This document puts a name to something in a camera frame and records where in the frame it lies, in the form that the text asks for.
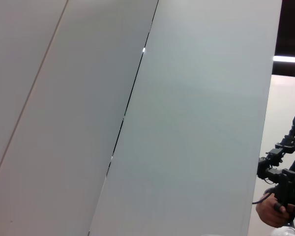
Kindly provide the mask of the operator bare hand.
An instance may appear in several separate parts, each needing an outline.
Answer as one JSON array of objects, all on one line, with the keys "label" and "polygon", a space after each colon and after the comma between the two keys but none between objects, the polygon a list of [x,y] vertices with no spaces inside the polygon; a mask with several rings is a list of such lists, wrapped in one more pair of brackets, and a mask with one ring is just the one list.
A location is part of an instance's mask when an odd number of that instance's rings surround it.
[{"label": "operator bare hand", "polygon": [[256,212],[265,224],[271,227],[280,228],[290,221],[290,213],[293,213],[295,206],[291,204],[288,205],[288,208],[281,206],[280,211],[276,211],[274,206],[277,205],[277,199],[274,194],[271,194],[264,201],[256,204]]}]

